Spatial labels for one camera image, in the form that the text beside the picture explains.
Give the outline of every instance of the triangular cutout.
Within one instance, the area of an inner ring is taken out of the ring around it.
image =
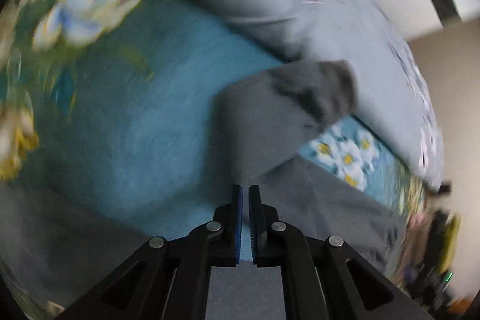
[[[346,263],[366,310],[374,310],[393,300],[393,294],[356,260]]]
[[[136,263],[102,294],[100,300],[117,310],[125,310],[130,304],[145,267],[145,262]]]

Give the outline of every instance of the silver rivet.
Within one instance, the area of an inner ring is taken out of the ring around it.
[[[165,240],[163,238],[160,238],[159,236],[156,236],[155,238],[151,238],[148,241],[148,245],[152,248],[162,248],[164,244],[165,244]]]
[[[344,241],[340,236],[330,236],[328,242],[333,247],[342,247]]]
[[[222,224],[220,224],[218,221],[210,221],[207,224],[207,229],[209,231],[216,232],[216,231],[219,231],[220,229],[222,229]]]
[[[272,224],[272,229],[277,232],[283,232],[285,231],[287,225],[283,221],[275,221]]]

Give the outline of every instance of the black object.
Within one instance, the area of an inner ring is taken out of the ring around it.
[[[150,239],[57,319],[203,320],[211,268],[239,261],[242,197],[236,186],[231,204],[184,238]],[[249,208],[254,263],[281,268],[288,320],[432,319],[339,236],[317,240],[280,222],[258,186]],[[2,285],[0,299],[2,319],[26,318]]]

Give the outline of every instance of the yellow flower center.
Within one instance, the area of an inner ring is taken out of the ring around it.
[[[318,152],[322,153],[323,155],[331,155],[332,149],[328,146],[328,144],[320,143],[318,145]]]
[[[350,175],[345,175],[345,182],[347,182],[350,186],[357,187],[358,182],[354,180]]]
[[[343,158],[343,162],[344,162],[347,166],[351,165],[351,164],[353,163],[353,157],[352,157],[352,155],[350,155],[350,154],[345,155],[345,157]]]
[[[370,148],[370,141],[368,141],[367,139],[363,139],[360,142],[360,148],[362,148],[363,150],[368,150],[368,148]]]

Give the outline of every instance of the beige wall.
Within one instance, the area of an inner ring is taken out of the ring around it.
[[[480,19],[409,43],[427,81],[445,143],[445,179],[453,192],[440,206],[464,217],[454,259],[457,295],[480,288]]]

